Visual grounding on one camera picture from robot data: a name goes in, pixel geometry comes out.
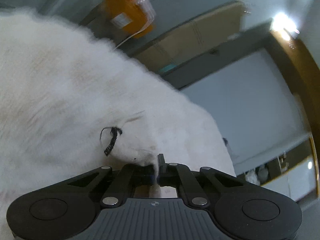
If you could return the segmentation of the white fluffy fleece garment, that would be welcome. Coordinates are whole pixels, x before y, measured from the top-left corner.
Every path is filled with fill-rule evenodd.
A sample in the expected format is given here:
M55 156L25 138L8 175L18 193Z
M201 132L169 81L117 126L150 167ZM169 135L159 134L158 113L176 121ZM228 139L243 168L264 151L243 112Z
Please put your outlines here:
M107 157L99 136L122 129ZM1 239L9 205L103 165L156 165L234 175L213 117L139 61L84 27L30 9L1 11Z

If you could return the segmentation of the black zipper pull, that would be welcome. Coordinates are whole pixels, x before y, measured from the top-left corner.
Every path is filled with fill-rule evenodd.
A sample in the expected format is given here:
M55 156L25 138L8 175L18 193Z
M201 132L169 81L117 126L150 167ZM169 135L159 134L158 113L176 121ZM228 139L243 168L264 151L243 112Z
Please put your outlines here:
M106 148L103 147L103 142L102 142L102 135L104 130L109 129L110 130L110 134L112 135L112 138L110 140L110 143L108 144L108 146ZM116 140L118 138L119 135L122 135L123 131L122 129L120 129L117 126L113 126L113 127L104 127L101 132L100 132L100 136L99 136L99 142L100 142L100 146L103 148L104 150L104 154L108 157L110 155L110 153L112 152L112 150L114 149L114 146L116 144Z

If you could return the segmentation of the orange plastic container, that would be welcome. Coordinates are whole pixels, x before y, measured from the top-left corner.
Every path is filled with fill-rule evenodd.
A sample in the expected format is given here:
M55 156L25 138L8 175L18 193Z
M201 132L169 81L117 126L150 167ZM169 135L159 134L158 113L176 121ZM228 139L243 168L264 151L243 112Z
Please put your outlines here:
M153 30L156 13L149 0L103 0L110 21L132 38L140 38Z

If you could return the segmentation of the wooden frame shelf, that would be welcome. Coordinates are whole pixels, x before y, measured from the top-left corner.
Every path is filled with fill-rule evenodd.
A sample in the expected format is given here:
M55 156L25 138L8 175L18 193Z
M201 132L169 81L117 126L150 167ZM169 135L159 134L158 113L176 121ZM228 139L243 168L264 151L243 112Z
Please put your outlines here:
M284 40L270 32L266 46L290 91L298 94L314 136L319 136L319 68L301 40Z

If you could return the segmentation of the cardboard box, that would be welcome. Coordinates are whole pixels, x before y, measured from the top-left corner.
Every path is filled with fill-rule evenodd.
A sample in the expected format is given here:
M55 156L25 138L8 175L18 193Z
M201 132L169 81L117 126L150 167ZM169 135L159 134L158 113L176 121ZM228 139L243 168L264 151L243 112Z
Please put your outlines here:
M238 33L243 14L242 2L224 5L156 38L133 57L153 72L178 66Z

